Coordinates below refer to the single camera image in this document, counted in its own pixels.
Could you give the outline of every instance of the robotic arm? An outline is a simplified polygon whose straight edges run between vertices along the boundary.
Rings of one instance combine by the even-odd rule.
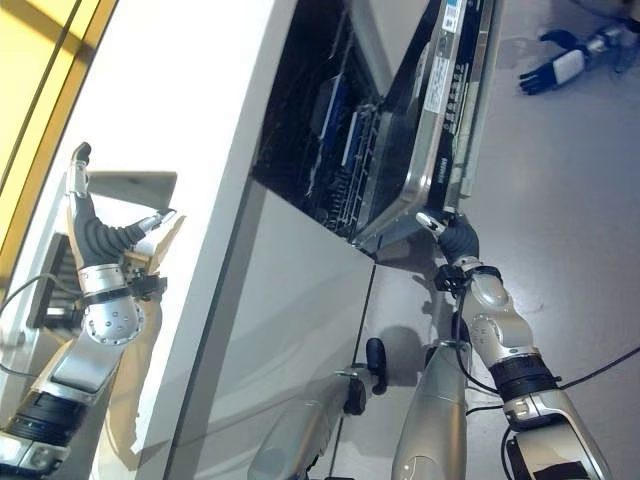
[[[449,263],[436,285],[456,296],[468,326],[466,340],[491,372],[507,420],[517,432],[507,444],[515,480],[610,479],[602,453],[544,364],[499,271],[478,259],[473,228],[461,217],[449,226],[424,213],[416,218],[437,238]]]
[[[161,210],[125,228],[105,226],[87,191],[91,147],[73,153],[67,173],[68,233],[82,289],[82,333],[49,361],[8,425],[0,431],[0,478],[42,478],[69,453],[69,442],[144,326],[119,260],[175,213]]]
[[[566,30],[547,32],[540,40],[553,42],[565,52],[520,75],[520,88],[527,95],[537,95],[560,87],[612,53],[618,56],[614,60],[616,71],[623,72],[633,61],[639,39],[640,0],[633,0],[625,21],[597,30],[584,43]]]

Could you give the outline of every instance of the grey floor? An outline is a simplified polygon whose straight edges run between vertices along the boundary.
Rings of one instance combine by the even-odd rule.
[[[474,195],[463,205],[482,259],[501,269],[545,361],[566,380],[640,343],[640,68],[623,77],[601,68],[533,98],[518,92],[517,75],[556,52],[536,40],[545,29],[602,24],[568,0],[507,2]],[[363,338],[386,341],[394,386],[345,420],[336,476],[389,478],[423,345],[450,312],[429,284],[432,249],[425,237],[395,245],[376,271]],[[636,357],[569,391],[618,480],[640,479],[639,369]],[[470,392],[468,402],[494,400]],[[505,426],[501,412],[470,418],[469,480],[504,478]]]

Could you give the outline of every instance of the window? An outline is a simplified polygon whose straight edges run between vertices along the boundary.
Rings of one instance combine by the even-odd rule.
[[[0,2],[0,298],[116,2]]]

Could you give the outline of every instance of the black cable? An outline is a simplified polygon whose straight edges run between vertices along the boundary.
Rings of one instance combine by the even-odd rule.
[[[11,300],[16,298],[20,292],[22,292],[25,288],[27,288],[32,283],[37,282],[39,280],[45,280],[45,279],[46,280],[51,280],[53,283],[56,284],[56,286],[60,290],[64,290],[65,292],[70,293],[71,295],[78,295],[79,296],[79,295],[82,294],[82,292],[78,292],[76,290],[72,290],[72,289],[68,288],[55,275],[52,275],[50,273],[42,273],[42,274],[36,275],[35,277],[33,277],[33,278],[27,280],[26,282],[24,282],[13,293],[11,293],[11,295],[9,295],[7,297],[7,299],[2,304],[2,306],[0,306],[0,317],[2,317],[2,313],[4,312],[5,308],[7,308],[7,305],[9,305],[9,302],[11,302]],[[25,372],[18,372],[17,370],[13,370],[13,369],[11,369],[9,367],[6,367],[2,363],[0,363],[0,371],[6,373],[7,375],[16,375],[18,377],[23,377],[23,378],[38,378],[37,375],[33,375],[31,373],[25,373]]]
[[[624,362],[625,360],[633,357],[635,354],[637,354],[638,352],[640,352],[640,346],[634,348],[633,350],[631,350],[630,352],[625,353],[624,355],[622,355],[621,357],[617,358],[616,360],[614,360],[613,362],[609,362],[607,363],[604,367],[599,368],[598,370],[595,370],[587,375],[585,375],[584,377],[580,377],[576,380],[573,380],[569,383],[565,383],[564,385],[560,386],[560,390],[566,390],[567,388],[571,388],[571,387],[575,387],[576,385],[579,385],[583,382],[586,382],[587,380],[591,380],[594,377],[597,377],[598,375],[600,375],[601,373],[606,372],[607,370],[615,367],[616,365],[618,365],[619,363]]]
[[[513,480],[511,474],[509,473],[509,468],[507,467],[507,439],[509,438],[509,433],[511,433],[511,426],[507,425],[507,429],[504,431],[504,435],[502,435],[502,441],[500,442],[500,460],[502,461],[502,470],[504,470],[504,476],[507,477],[507,480]]]
[[[460,335],[461,335],[461,328],[462,328],[461,324],[463,322],[461,312],[462,312],[462,308],[464,307],[464,297],[465,297],[465,293],[466,293],[466,288],[467,287],[465,285],[463,287],[462,293],[460,294],[460,303],[458,304],[458,312],[455,314],[455,319],[456,319],[456,359],[458,360],[458,367],[460,367],[460,370],[462,371],[464,376],[467,377],[467,379],[470,382],[476,384],[480,388],[484,388],[488,392],[498,393],[498,390],[496,390],[495,388],[492,388],[492,387],[490,387],[488,385],[485,385],[480,380],[476,380],[476,378],[473,377],[473,375],[471,375],[467,371],[467,368],[464,366],[464,362],[462,361],[462,354],[460,353],[460,349],[462,348],[462,346],[460,345],[460,343],[461,343]]]
[[[500,409],[502,409],[502,407],[503,407],[503,405],[489,405],[487,407],[475,407],[475,408],[472,408],[471,410],[467,410],[465,415],[468,417],[472,413],[482,412],[484,410],[500,410]]]

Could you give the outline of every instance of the sticker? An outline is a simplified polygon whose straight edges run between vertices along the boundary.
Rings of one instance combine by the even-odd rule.
[[[444,10],[444,20],[442,20],[442,29],[447,32],[456,33],[458,26],[458,17],[460,16],[460,0],[447,0],[447,6]]]
[[[447,70],[449,59],[436,56],[433,60],[433,68],[429,77],[427,94],[424,97],[424,109],[433,113],[440,113],[442,97],[447,83]]]

